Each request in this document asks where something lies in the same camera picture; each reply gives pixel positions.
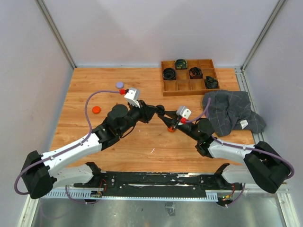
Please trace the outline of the black earbud case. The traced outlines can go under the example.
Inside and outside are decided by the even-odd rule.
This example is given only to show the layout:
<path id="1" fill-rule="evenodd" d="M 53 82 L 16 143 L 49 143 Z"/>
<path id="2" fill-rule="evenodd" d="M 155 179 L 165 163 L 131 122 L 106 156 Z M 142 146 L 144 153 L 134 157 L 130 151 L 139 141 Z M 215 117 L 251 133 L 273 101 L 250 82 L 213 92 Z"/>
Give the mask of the black earbud case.
<path id="1" fill-rule="evenodd" d="M 165 108 L 164 108 L 164 106 L 162 106 L 162 105 L 157 105 L 156 106 L 157 107 L 157 115 L 164 115 L 165 114 Z"/>

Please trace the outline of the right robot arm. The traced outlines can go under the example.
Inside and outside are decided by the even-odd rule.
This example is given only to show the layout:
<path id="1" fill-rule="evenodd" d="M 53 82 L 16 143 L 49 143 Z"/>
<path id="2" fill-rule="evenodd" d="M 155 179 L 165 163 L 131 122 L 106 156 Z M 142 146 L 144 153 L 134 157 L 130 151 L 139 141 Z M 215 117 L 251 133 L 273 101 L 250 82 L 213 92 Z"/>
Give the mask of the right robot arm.
<path id="1" fill-rule="evenodd" d="M 189 122 L 176 112 L 165 111 L 158 117 L 172 130 L 180 130 L 196 141 L 196 150 L 204 157 L 222 158 L 237 162 L 219 168 L 214 183 L 226 189 L 232 183 L 256 184 L 268 193 L 276 193 L 281 184 L 293 175 L 286 160 L 266 142 L 256 145 L 228 143 L 213 136 L 214 129 L 207 118 Z"/>

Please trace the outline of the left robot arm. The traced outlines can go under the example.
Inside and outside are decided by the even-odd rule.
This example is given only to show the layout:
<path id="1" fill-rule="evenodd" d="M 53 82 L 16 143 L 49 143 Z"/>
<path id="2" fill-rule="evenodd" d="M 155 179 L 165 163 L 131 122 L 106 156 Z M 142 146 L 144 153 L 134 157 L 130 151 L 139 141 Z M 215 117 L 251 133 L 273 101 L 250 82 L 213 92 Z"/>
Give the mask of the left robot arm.
<path id="1" fill-rule="evenodd" d="M 133 100 L 128 106 L 118 104 L 99 126 L 90 128 L 88 134 L 77 141 L 42 154 L 36 150 L 30 152 L 20 172 L 27 194 L 32 199 L 39 199 L 52 189 L 69 184 L 98 186 L 101 175 L 94 164 L 79 167 L 69 167 L 69 164 L 113 146 L 138 122 L 149 123 L 163 109 L 161 105 L 147 105 L 142 100 Z"/>

